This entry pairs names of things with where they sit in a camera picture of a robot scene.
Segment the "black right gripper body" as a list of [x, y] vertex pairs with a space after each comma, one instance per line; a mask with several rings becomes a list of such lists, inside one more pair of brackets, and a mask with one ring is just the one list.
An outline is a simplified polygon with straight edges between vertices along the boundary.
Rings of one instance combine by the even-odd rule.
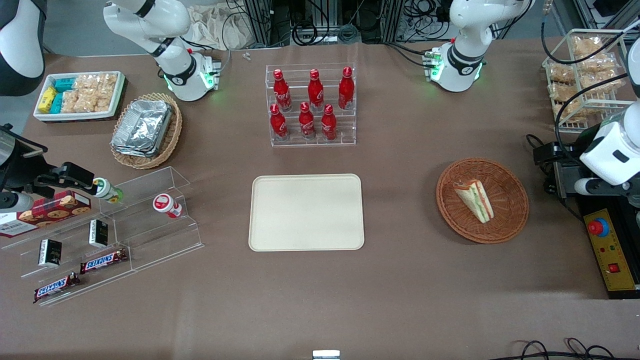
[[50, 165], [44, 158], [46, 146], [14, 133], [12, 126], [2, 126], [0, 135], [2, 191], [22, 192], [39, 176], [49, 173]]

